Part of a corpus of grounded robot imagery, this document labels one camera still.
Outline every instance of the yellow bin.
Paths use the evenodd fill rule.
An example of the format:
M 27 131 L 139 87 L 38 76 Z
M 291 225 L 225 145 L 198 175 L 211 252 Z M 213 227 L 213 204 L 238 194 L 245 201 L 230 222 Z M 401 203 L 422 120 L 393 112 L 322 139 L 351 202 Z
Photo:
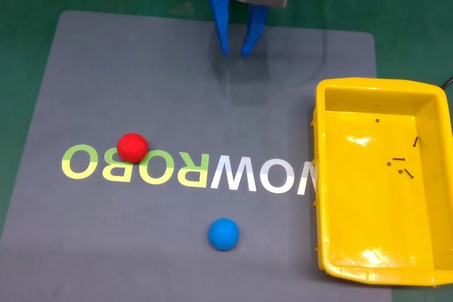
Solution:
M 319 267 L 368 284 L 453 283 L 444 91 L 394 79 L 325 80 L 313 126 Z

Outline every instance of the green floor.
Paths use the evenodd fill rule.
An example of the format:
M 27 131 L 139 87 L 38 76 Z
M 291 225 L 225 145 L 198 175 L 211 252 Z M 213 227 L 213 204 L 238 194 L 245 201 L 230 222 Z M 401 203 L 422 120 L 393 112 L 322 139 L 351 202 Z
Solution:
M 379 77 L 441 84 L 453 75 L 452 0 L 289 0 L 270 25 L 365 31 Z M 0 231 L 58 16 L 86 10 L 212 20 L 207 0 L 0 0 Z M 231 21 L 245 22 L 234 4 Z M 450 90 L 452 102 L 453 87 Z M 395 289 L 394 301 L 448 301 L 453 288 Z

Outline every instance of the ball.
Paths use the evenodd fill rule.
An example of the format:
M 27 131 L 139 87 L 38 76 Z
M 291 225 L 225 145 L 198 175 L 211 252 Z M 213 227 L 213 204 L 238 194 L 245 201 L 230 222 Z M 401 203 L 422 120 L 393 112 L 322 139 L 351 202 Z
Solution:
M 230 251 L 239 241 L 239 228 L 231 219 L 217 219 L 207 233 L 211 246 L 218 251 Z
M 118 156 L 128 163 L 140 163 L 148 153 L 148 142 L 140 134 L 125 134 L 117 143 Z

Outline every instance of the gray mat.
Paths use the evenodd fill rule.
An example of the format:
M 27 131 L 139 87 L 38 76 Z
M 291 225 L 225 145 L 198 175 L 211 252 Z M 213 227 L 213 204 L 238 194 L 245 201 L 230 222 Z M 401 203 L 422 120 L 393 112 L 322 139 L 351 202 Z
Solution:
M 317 268 L 310 178 L 305 190 L 316 84 L 376 76 L 372 36 L 270 28 L 241 59 L 244 33 L 231 27 L 226 57 L 213 23 L 62 14 L 1 239 L 0 301 L 391 300 Z M 170 155 L 167 167 L 155 156 L 130 181 L 103 170 L 132 131 Z M 62 159 L 79 144 L 98 161 L 73 179 L 88 154 L 67 162 L 74 173 Z M 217 172 L 216 185 L 222 155 L 231 178 Z M 220 217 L 241 229 L 231 252 L 207 243 Z

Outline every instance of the black screw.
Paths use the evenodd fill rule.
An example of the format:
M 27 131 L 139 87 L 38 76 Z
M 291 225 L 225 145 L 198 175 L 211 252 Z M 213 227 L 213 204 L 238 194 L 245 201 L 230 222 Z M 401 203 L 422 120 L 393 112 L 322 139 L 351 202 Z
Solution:
M 413 176 L 411 175 L 411 173 L 409 173 L 409 172 L 407 171 L 407 169 L 404 169 L 404 171 L 405 171 L 408 175 L 410 175 L 411 179 L 413 178 Z

